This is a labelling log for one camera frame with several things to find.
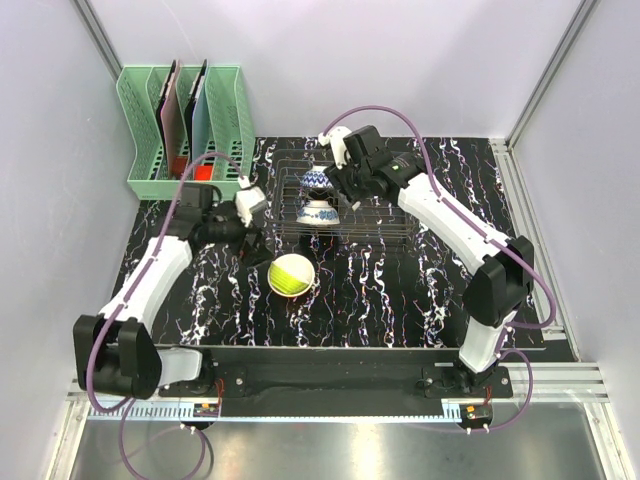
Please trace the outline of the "green patterned bowl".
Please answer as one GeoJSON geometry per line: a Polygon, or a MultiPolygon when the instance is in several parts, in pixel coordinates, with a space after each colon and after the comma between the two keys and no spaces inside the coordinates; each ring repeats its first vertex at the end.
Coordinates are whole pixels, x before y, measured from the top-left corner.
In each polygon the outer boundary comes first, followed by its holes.
{"type": "Polygon", "coordinates": [[[312,262],[303,255],[290,253],[273,260],[267,272],[271,289],[286,298],[305,294],[315,279],[312,262]]]}

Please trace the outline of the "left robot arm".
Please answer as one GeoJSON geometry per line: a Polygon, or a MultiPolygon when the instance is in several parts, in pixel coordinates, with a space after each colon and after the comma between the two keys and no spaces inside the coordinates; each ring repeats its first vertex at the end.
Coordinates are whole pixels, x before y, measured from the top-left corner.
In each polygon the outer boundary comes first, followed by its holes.
{"type": "Polygon", "coordinates": [[[212,185],[185,184],[118,293],[98,314],[75,322],[78,384],[90,400],[100,394],[148,399],[158,388],[176,383],[196,396],[214,388],[216,372],[203,352],[160,349],[151,331],[174,283],[204,247],[226,245],[249,266],[272,257],[254,222],[267,205],[262,189],[242,183],[232,200],[220,203],[214,200],[217,193],[212,185]]]}

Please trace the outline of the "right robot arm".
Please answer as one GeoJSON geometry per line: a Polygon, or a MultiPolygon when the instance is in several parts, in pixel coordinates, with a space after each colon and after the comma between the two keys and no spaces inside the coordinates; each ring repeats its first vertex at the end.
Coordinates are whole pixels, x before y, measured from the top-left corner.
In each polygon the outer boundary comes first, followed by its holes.
{"type": "Polygon", "coordinates": [[[510,238],[475,216],[436,179],[423,157],[390,150],[378,130],[339,126],[318,137],[332,152],[325,174],[352,208],[380,197],[415,217],[462,261],[471,279],[463,293],[469,321],[457,360],[442,376],[446,390],[476,396],[486,389],[499,362],[506,326],[533,287],[534,247],[510,238]]]}

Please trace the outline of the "blue floral white bowl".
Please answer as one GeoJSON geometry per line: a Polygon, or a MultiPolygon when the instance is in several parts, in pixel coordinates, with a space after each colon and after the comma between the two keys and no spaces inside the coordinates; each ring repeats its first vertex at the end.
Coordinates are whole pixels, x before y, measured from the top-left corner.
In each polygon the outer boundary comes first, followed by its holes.
{"type": "Polygon", "coordinates": [[[308,200],[297,214],[296,222],[314,226],[335,226],[340,224],[338,211],[327,200],[308,200]]]}

